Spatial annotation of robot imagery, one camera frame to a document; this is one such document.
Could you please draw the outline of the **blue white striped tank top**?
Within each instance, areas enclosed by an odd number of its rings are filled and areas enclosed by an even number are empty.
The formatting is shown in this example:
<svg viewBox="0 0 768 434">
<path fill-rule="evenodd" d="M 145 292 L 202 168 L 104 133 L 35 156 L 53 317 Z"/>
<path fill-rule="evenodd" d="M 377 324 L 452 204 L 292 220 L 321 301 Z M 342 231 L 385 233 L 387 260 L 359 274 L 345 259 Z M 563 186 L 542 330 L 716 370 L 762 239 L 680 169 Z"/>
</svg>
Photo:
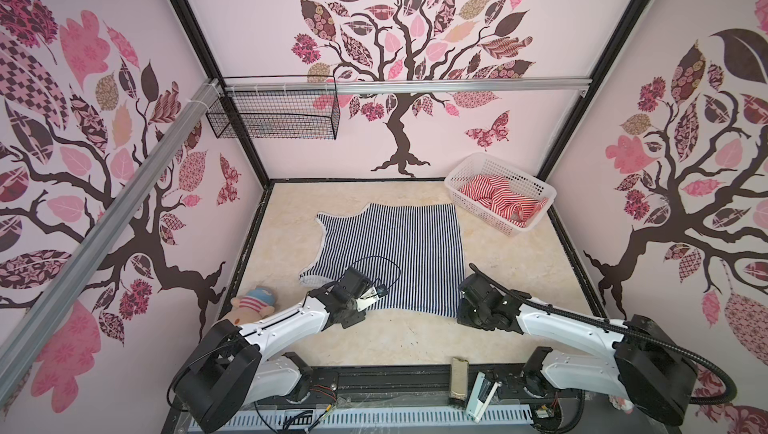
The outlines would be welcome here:
<svg viewBox="0 0 768 434">
<path fill-rule="evenodd" d="M 374 310 L 457 315 L 465 268 L 454 205 L 370 204 L 351 216 L 320 213 L 316 221 L 323 238 L 316 259 L 299 274 L 303 286 L 338 281 L 354 268 L 388 289 Z"/>
</svg>

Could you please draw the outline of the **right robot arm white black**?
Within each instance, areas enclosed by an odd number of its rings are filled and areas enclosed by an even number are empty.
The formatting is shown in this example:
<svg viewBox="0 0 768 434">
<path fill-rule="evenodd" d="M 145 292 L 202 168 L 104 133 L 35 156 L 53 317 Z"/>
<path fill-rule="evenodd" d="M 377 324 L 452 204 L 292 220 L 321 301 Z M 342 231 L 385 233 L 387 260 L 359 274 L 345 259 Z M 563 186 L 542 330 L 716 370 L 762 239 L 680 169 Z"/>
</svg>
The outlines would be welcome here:
<svg viewBox="0 0 768 434">
<path fill-rule="evenodd" d="M 507 290 L 481 272 L 467 277 L 459 291 L 459 324 L 573 348 L 571 354 L 546 346 L 534 350 L 519 376 L 529 396 L 549 398 L 563 390 L 604 394 L 630 402 L 665 425 L 682 425 L 696 367 L 651 319 L 583 316 L 528 293 Z"/>
</svg>

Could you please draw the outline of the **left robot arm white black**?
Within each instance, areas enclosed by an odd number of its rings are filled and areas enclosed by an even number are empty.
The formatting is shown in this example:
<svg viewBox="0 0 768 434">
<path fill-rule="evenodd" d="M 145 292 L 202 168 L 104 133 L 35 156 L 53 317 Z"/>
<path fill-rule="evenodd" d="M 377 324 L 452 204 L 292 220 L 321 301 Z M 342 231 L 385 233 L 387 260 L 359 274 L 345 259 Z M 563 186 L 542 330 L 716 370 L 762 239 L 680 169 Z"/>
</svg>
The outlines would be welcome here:
<svg viewBox="0 0 768 434">
<path fill-rule="evenodd" d="M 309 291 L 294 306 L 265 319 L 234 325 L 221 320 L 203 337 L 170 382 L 166 400 L 213 433 L 241 408 L 272 397 L 302 398 L 309 366 L 288 348 L 334 325 L 362 322 L 366 310 L 389 294 L 356 268 Z"/>
</svg>

